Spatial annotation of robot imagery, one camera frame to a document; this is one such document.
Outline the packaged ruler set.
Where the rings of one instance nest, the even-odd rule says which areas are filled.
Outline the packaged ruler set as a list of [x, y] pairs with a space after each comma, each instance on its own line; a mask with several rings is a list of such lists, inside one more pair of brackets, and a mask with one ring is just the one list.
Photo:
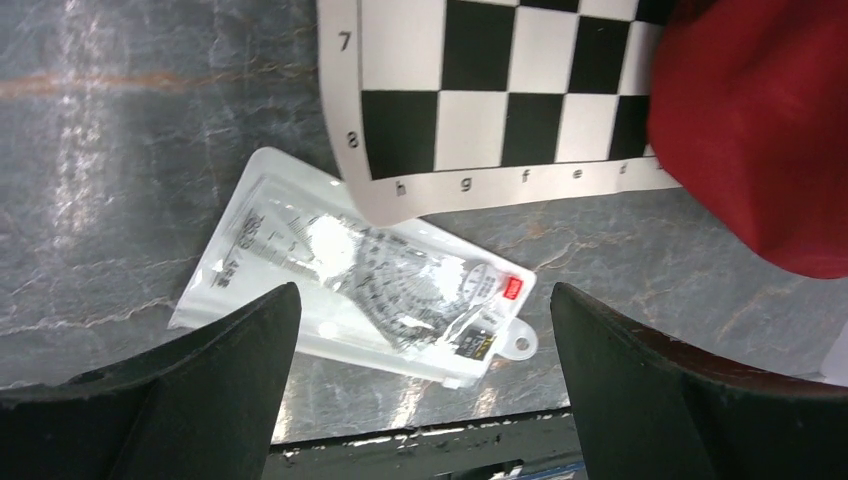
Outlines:
[[457, 389], [495, 357], [538, 348], [519, 316], [532, 271], [419, 219], [375, 228], [341, 181], [263, 147], [169, 324], [205, 326], [287, 283], [301, 298], [300, 353]]

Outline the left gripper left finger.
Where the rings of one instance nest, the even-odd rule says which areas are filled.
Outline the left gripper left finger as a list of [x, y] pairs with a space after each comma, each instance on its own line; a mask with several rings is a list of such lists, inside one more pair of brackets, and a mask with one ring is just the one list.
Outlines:
[[126, 360], [1, 394], [5, 479], [258, 479], [301, 320], [296, 285]]

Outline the red student backpack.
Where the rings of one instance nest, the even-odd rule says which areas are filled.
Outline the red student backpack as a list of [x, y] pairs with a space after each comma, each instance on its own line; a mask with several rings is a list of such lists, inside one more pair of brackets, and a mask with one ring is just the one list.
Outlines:
[[662, 167], [795, 274], [847, 274], [847, 5], [680, 1], [651, 72]]

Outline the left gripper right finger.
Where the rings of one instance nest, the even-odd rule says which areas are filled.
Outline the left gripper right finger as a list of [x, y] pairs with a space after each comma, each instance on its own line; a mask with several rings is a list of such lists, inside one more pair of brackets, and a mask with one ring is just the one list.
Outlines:
[[551, 319], [592, 479], [843, 479], [847, 390], [745, 365], [554, 286]]

